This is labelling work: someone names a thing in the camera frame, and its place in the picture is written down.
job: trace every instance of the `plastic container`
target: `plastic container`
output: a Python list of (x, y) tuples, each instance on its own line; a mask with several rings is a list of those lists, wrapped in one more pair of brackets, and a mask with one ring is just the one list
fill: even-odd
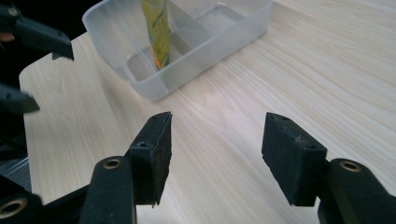
[(273, 0), (168, 0), (170, 63), (157, 70), (141, 0), (106, 0), (82, 17), (98, 54), (136, 92), (162, 99), (263, 35)]

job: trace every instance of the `light wood grain surface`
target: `light wood grain surface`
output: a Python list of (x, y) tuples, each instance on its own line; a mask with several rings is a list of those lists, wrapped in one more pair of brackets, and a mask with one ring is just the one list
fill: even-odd
[(41, 107), (25, 116), (33, 192), (49, 203), (87, 185), (99, 160), (171, 111), (170, 174), (161, 204), (137, 207), (139, 223), (318, 223), (316, 207), (289, 206), (262, 160), (267, 112), (396, 195), (395, 36), (394, 1), (276, 0), (266, 35), (148, 102), (82, 35), (73, 62), (48, 55), (21, 73)]

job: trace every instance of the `metal screw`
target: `metal screw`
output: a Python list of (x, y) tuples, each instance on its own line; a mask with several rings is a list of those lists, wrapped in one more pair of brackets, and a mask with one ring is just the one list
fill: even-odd
[(11, 16), (18, 16), (18, 11), (17, 11), (17, 9), (15, 9), (15, 8), (9, 8), (8, 9), (8, 13), (9, 13), (9, 15), (11, 15)]
[(356, 164), (355, 162), (341, 161), (340, 165), (344, 169), (351, 171), (351, 172), (360, 172), (361, 171), (361, 167), (358, 164)]
[(118, 159), (114, 159), (114, 160), (105, 162), (105, 164), (103, 164), (103, 167), (105, 167), (105, 169), (107, 169), (107, 170), (112, 170), (112, 169), (116, 169), (120, 165), (121, 165), (121, 161)]

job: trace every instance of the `container compartment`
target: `container compartment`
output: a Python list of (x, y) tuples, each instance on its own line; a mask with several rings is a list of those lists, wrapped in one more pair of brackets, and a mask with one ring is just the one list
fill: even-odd
[(272, 0), (168, 0), (170, 63), (157, 70), (140, 0), (106, 0), (83, 23), (99, 55), (140, 95), (163, 98), (265, 33)]

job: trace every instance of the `screw hole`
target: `screw hole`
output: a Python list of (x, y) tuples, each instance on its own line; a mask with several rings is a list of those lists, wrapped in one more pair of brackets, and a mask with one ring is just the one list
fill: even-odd
[(116, 169), (117, 167), (119, 167), (120, 164), (121, 164), (121, 161), (118, 159), (115, 159), (115, 160), (105, 162), (105, 164), (103, 164), (103, 167), (105, 167), (107, 170), (112, 170), (112, 169)]
[(344, 169), (351, 171), (351, 172), (360, 172), (361, 171), (361, 167), (358, 164), (356, 164), (355, 162), (341, 161), (340, 165)]
[(138, 145), (139, 147), (146, 147), (146, 146), (147, 146), (145, 142), (140, 142), (140, 143), (138, 143), (137, 145)]
[(25, 198), (12, 200), (0, 206), (0, 219), (12, 217), (18, 214), (26, 207), (27, 200)]

